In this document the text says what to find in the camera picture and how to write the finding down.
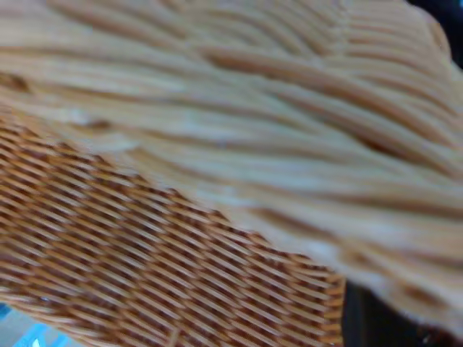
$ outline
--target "brown wicker texture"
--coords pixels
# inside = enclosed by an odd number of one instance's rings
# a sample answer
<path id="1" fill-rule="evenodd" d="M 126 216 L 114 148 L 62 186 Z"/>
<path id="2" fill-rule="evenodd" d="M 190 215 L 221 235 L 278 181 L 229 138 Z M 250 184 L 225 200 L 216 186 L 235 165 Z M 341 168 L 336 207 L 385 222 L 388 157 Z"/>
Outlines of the brown wicker texture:
<path id="1" fill-rule="evenodd" d="M 15 309 L 86 346 L 341 345 L 343 280 L 309 258 L 8 118 L 0 167 Z"/>

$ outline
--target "wicker basket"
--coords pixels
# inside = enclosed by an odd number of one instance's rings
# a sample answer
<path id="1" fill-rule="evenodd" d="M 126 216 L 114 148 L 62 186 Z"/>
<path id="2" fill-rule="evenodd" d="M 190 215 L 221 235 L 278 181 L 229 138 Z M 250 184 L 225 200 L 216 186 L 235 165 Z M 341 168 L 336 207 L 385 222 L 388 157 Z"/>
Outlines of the wicker basket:
<path id="1" fill-rule="evenodd" d="M 341 345 L 344 280 L 303 253 L 463 334 L 463 94 L 434 21 L 47 2 L 1 21 L 0 300 L 88 346 Z"/>

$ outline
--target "woven wicker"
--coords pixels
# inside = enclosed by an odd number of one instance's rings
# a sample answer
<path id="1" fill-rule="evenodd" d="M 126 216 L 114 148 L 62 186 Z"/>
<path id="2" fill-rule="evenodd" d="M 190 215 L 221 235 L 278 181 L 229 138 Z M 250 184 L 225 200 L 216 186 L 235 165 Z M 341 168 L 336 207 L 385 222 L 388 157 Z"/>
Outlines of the woven wicker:
<path id="1" fill-rule="evenodd" d="M 0 299 L 95 346 L 340 343 L 343 280 L 305 254 L 463 335 L 462 78 L 429 16 L 10 11 Z"/>
<path id="2" fill-rule="evenodd" d="M 341 342 L 339 275 L 2 116 L 0 301 L 86 346 Z"/>

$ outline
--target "rattan weave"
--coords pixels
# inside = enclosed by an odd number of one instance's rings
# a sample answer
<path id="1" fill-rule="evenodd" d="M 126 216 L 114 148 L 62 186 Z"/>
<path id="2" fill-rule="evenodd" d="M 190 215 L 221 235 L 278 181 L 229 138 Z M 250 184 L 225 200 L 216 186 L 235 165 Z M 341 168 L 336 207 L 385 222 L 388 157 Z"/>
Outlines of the rattan weave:
<path id="1" fill-rule="evenodd" d="M 2 116 L 0 301 L 86 346 L 340 346 L 339 275 Z"/>

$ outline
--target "blue object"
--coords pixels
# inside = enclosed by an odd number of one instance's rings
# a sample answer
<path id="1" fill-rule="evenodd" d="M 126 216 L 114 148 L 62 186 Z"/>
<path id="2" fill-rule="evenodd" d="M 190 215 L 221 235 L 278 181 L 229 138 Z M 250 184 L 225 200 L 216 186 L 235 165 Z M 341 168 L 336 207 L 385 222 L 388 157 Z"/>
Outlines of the blue object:
<path id="1" fill-rule="evenodd" d="M 11 310 L 6 304 L 0 304 L 0 320 L 4 319 Z"/>
<path id="2" fill-rule="evenodd" d="M 13 347 L 65 347 L 69 342 L 69 338 L 65 335 L 60 335 L 52 344 L 45 342 L 45 333 L 48 329 L 50 327 L 45 324 L 35 324 Z"/>

